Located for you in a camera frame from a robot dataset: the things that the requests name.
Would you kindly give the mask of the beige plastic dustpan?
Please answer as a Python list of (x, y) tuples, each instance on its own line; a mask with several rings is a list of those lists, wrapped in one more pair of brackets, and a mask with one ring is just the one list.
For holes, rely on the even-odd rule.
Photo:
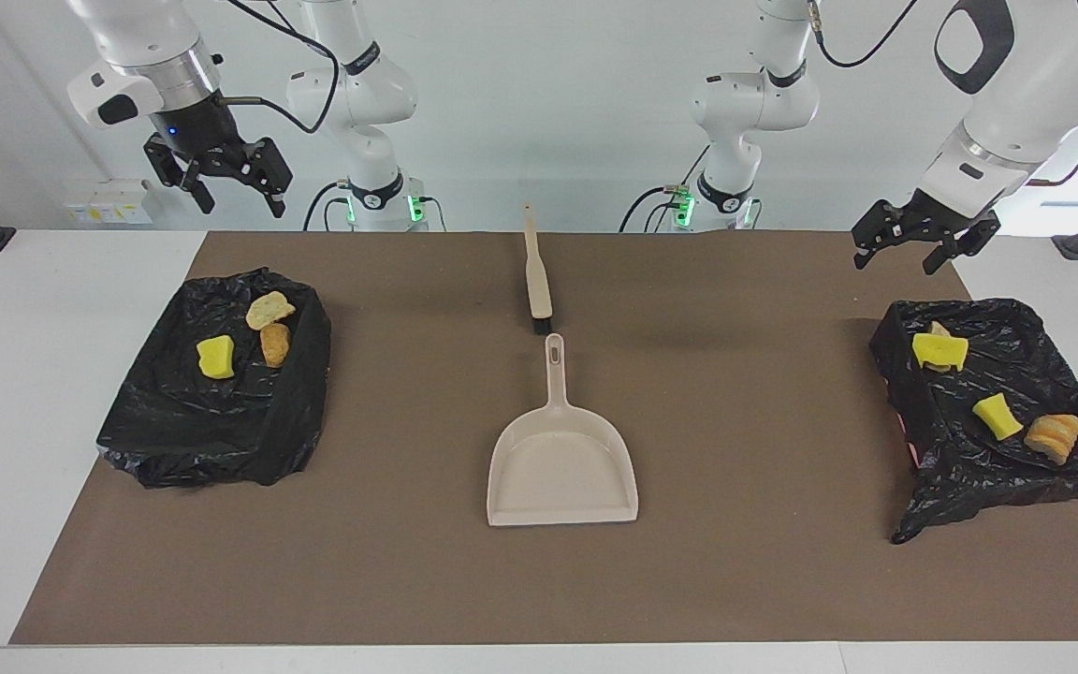
[(640, 493), (626, 443), (566, 393), (566, 346), (544, 341), (545, 404), (506, 425), (490, 452), (485, 515), (509, 526), (633, 523)]

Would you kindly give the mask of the striped toy croissant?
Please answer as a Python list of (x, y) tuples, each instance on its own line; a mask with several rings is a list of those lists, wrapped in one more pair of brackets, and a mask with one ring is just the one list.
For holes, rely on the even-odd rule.
[(1069, 460), (1077, 440), (1078, 417), (1072, 414), (1044, 415), (1031, 423), (1024, 436), (1024, 445), (1062, 466)]

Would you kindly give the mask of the yellow sponge with green back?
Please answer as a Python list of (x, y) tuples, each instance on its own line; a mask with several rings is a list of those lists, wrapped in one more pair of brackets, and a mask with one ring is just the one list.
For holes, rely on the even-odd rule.
[(226, 380), (234, 372), (234, 338), (230, 334), (202, 340), (196, 344), (197, 366), (205, 379)]

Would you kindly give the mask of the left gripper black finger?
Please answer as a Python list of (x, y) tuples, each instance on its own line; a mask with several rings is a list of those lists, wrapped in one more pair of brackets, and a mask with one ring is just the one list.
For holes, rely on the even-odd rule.
[(923, 260), (925, 274), (936, 273), (946, 260), (953, 260), (955, 257), (979, 255), (998, 231), (1000, 231), (999, 219), (980, 219), (958, 236), (945, 233), (942, 235), (940, 246), (932, 249), (932, 252)]
[(855, 269), (863, 270), (881, 249), (899, 246), (903, 242), (902, 214), (903, 210), (895, 208), (890, 201), (876, 201), (852, 226), (852, 242), (856, 249), (852, 263)]

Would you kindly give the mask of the small yellow sponge piece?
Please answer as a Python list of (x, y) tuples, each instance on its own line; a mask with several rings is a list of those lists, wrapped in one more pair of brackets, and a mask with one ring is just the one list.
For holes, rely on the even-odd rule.
[(1024, 431), (1024, 425), (1015, 418), (1005, 393), (992, 394), (977, 401), (971, 410), (975, 417), (984, 423), (997, 441), (1005, 441)]

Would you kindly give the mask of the brown oval bread roll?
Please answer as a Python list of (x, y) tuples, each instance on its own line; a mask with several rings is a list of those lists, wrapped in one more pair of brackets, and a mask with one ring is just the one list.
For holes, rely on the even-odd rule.
[(264, 360), (270, 368), (281, 368), (291, 348), (292, 333), (286, 324), (270, 324), (258, 332)]

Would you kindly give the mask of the black bag-lined bin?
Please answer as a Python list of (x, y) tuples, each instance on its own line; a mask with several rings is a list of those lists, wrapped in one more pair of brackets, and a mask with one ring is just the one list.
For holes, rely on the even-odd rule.
[[(245, 312), (284, 291), (291, 348), (281, 368), (264, 360)], [(232, 379), (205, 379), (196, 344), (234, 338)], [(270, 269), (183, 281), (120, 385), (99, 455), (147, 489), (251, 481), (273, 485), (308, 464), (324, 430), (332, 324), (309, 285)]]
[[(967, 338), (963, 370), (937, 373), (920, 363), (912, 341), (931, 324)], [(869, 349), (915, 453), (912, 494), (893, 533), (895, 545), (989, 507), (1078, 499), (1078, 438), (1069, 459), (1058, 464), (1026, 448), (1021, 434), (997, 438), (975, 414), (976, 403), (1001, 394), (1023, 426), (1044, 415), (1078, 418), (1078, 380), (1027, 304), (895, 301)]]

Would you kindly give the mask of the white labelled wall box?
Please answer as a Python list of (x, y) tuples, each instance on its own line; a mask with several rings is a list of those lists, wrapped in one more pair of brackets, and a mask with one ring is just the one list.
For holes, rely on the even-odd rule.
[(163, 216), (144, 179), (74, 183), (64, 194), (63, 209), (78, 226), (154, 226)]

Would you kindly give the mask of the beige hand brush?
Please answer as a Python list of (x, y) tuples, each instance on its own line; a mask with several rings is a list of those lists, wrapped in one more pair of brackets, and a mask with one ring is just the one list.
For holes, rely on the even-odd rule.
[(545, 336), (552, 332), (553, 304), (530, 203), (523, 205), (523, 239), (526, 246), (526, 290), (533, 317), (533, 331), (535, 334)]

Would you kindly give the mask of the large yellow sponge piece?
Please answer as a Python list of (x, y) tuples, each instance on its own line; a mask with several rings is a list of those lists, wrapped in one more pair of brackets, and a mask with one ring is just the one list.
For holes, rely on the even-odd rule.
[(911, 349), (923, 368), (962, 372), (969, 354), (969, 341), (951, 334), (916, 333), (912, 336)]

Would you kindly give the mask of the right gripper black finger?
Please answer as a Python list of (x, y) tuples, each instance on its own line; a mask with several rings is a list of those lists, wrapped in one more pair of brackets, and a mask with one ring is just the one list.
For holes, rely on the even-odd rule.
[(177, 187), (188, 193), (202, 214), (213, 211), (215, 200), (209, 188), (201, 181), (196, 159), (192, 159), (186, 168), (181, 167), (172, 149), (163, 139), (147, 140), (144, 151), (162, 185)]
[(227, 178), (255, 189), (264, 197), (274, 218), (284, 217), (285, 193), (294, 180), (294, 171), (272, 138), (257, 142), (230, 142), (223, 148)]

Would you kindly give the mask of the brown table mat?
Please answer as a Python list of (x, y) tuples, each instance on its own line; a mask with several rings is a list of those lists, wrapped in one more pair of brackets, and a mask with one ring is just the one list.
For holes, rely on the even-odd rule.
[(324, 431), (277, 485), (146, 490), (98, 462), (17, 644), (1078, 639), (1078, 503), (904, 545), (911, 454), (868, 349), (962, 299), (846, 233), (547, 234), (575, 404), (610, 419), (633, 523), (495, 528), (490, 451), (545, 401), (519, 234), (212, 233), (333, 325)]

